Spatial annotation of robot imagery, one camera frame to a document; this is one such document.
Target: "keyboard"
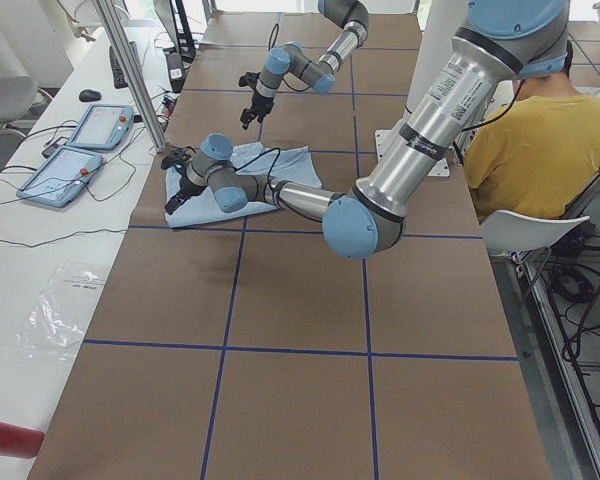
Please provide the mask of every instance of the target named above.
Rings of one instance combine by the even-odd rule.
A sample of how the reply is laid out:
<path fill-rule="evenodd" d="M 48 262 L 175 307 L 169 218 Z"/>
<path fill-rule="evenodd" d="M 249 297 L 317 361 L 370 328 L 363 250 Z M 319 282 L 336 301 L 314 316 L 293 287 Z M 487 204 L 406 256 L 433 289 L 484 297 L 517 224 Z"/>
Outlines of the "keyboard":
<path fill-rule="evenodd" d="M 138 56 L 138 48 L 136 47 L 136 42 L 129 42 L 129 46 L 133 51 L 134 55 L 140 61 L 140 57 Z M 113 74 L 113 86 L 115 88 L 125 88 L 129 85 L 124 78 L 124 72 L 120 67 L 120 62 L 116 58 L 116 54 L 113 51 L 113 47 L 109 46 L 109 63 L 111 64 L 111 73 Z"/>

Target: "plastic bag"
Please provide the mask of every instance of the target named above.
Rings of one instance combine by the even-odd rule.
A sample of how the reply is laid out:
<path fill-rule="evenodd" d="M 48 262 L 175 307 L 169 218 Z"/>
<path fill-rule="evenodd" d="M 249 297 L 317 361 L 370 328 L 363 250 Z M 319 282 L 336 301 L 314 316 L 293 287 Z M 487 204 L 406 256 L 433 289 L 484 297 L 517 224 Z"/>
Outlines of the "plastic bag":
<path fill-rule="evenodd" d="M 61 263 L 38 295 L 8 351 L 14 360 L 73 361 L 98 304 L 109 267 Z"/>

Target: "brown table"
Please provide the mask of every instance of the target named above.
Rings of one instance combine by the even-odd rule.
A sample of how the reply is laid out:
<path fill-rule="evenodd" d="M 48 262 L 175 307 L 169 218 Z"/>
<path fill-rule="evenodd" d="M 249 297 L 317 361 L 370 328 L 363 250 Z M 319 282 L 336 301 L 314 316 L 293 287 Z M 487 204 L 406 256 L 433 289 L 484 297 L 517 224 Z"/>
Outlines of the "brown table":
<path fill-rule="evenodd" d="M 332 95 L 285 87 L 245 132 L 237 78 L 278 19 L 278 44 L 314 58 L 339 34 L 312 14 L 217 16 L 168 137 L 308 145 L 346 191 L 402 115 L 417 20 L 372 16 Z M 288 212 L 170 230 L 158 163 L 31 480 L 551 478 L 461 170 L 427 179 L 405 238 L 358 262 Z"/>

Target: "yellow shirt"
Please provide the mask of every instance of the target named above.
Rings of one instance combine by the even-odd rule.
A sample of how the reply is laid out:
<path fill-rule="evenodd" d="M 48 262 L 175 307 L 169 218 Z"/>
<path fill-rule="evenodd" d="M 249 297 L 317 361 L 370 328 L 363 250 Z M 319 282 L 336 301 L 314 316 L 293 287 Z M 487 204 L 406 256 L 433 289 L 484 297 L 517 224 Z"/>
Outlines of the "yellow shirt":
<path fill-rule="evenodd" d="M 498 209 L 559 218 L 599 167 L 600 99 L 591 95 L 516 102 L 480 129 L 464 161 L 480 221 Z"/>

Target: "light blue cloth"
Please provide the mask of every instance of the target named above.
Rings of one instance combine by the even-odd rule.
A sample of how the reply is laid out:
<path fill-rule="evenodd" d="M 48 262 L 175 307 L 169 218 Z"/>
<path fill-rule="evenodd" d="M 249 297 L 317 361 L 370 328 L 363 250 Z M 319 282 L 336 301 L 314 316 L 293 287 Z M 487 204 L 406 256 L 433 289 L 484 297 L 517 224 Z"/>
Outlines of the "light blue cloth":
<path fill-rule="evenodd" d="M 260 142 L 238 145 L 233 149 L 231 162 L 236 168 L 240 168 L 253 158 L 257 157 L 264 148 Z M 271 167 L 271 163 L 276 158 L 276 151 L 267 153 L 254 163 L 240 170 L 239 174 L 245 175 L 266 175 Z M 280 158 L 273 167 L 271 176 L 283 180 L 309 185 L 320 188 L 322 182 L 311 161 L 311 154 L 308 147 L 295 148 L 293 150 L 283 150 Z M 180 190 L 180 175 L 175 169 L 167 170 L 167 200 Z M 200 225 L 204 223 L 220 222 L 232 218 L 254 215 L 257 213 L 269 212 L 276 207 L 261 202 L 249 202 L 246 207 L 237 212 L 223 213 L 213 198 L 213 192 L 207 188 L 199 197 L 189 199 L 184 205 L 178 208 L 173 215 L 165 214 L 167 223 L 172 228 L 187 227 L 189 225 Z"/>

